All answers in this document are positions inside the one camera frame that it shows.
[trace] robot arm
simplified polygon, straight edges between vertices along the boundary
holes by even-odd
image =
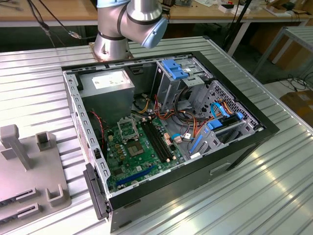
[[[127,39],[153,48],[167,27],[158,0],[98,0],[97,8],[98,35],[94,52],[100,60],[127,58]]]

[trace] white label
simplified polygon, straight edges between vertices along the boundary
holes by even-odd
[[[191,137],[191,134],[189,134],[189,133],[186,133],[186,134],[185,134],[185,138],[186,138],[186,139],[190,139],[190,137]]]
[[[299,94],[298,96],[304,101],[310,100],[310,98],[306,94]]]
[[[190,158],[193,159],[193,158],[196,158],[196,157],[198,157],[198,156],[200,156],[200,155],[201,155],[201,154],[198,152],[198,153],[195,153],[195,154],[191,155]]]
[[[113,87],[122,84],[130,83],[130,80],[124,76],[123,71],[115,71],[110,74],[106,74],[92,79],[96,89]]]

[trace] ribbed aluminum surface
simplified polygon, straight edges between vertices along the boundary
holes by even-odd
[[[154,49],[131,44],[135,57],[201,51],[279,128],[239,167],[133,222],[115,234],[312,234],[312,129],[291,116],[262,85],[212,41],[162,40]],[[0,54],[0,126],[21,137],[48,130],[57,137],[72,205],[9,234],[108,234],[88,193],[85,163],[69,115],[60,66],[94,62],[89,47]]]
[[[313,52],[313,26],[286,27],[285,33],[291,39]]]

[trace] blue plastic latch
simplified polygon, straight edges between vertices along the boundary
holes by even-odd
[[[210,128],[210,130],[214,130],[215,128],[218,128],[222,126],[221,122],[218,120],[210,121],[207,126]]]
[[[162,60],[162,64],[175,80],[187,78],[189,76],[174,60]]]
[[[244,118],[244,115],[239,112],[239,113],[237,113],[237,117],[238,117],[240,120],[242,120],[242,119]]]

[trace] ram slot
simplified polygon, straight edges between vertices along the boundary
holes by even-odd
[[[172,159],[172,155],[168,150],[165,142],[160,137],[155,126],[151,122],[142,122],[142,130],[145,132],[148,140],[150,141],[153,149],[162,163],[166,162],[167,159]]]

